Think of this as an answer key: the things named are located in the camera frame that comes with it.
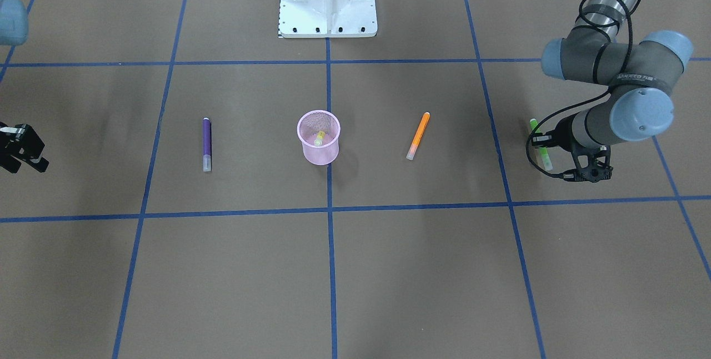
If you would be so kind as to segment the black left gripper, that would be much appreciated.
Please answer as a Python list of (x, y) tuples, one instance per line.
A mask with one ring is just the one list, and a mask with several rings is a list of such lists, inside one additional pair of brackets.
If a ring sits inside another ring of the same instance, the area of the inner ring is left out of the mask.
[(561, 148), (564, 151), (572, 151), (571, 131), (568, 128), (556, 128), (541, 133), (540, 129), (536, 129), (530, 137), (530, 144), (533, 148)]

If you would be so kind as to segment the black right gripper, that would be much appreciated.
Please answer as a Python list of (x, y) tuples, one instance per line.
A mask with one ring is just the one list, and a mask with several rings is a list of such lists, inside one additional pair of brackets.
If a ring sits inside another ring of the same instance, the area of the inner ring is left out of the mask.
[(44, 173), (49, 162), (43, 157), (44, 143), (39, 143), (39, 135), (28, 124), (13, 127), (1, 123), (1, 166), (9, 173), (17, 173), (21, 162), (40, 173)]

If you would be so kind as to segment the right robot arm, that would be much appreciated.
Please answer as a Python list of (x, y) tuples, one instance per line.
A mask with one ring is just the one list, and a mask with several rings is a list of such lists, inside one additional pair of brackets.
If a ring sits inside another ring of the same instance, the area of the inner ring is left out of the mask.
[[(26, 42), (29, 33), (28, 13), (21, 0), (1, 0), (1, 45), (18, 47)], [(48, 160), (43, 157), (45, 143), (36, 130), (27, 123), (7, 125), (1, 123), (1, 167), (17, 173), (25, 163), (39, 173), (44, 173)]]

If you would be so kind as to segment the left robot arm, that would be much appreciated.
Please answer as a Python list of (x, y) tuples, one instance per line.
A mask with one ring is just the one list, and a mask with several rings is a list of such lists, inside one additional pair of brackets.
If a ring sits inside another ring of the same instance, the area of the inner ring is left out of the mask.
[(615, 40), (639, 0), (582, 0), (574, 27), (544, 48), (547, 76), (608, 88), (609, 98), (568, 116), (549, 132), (553, 145), (571, 152), (575, 144), (599, 149), (643, 141), (673, 122), (671, 94), (694, 47), (685, 35), (656, 31), (638, 43)]

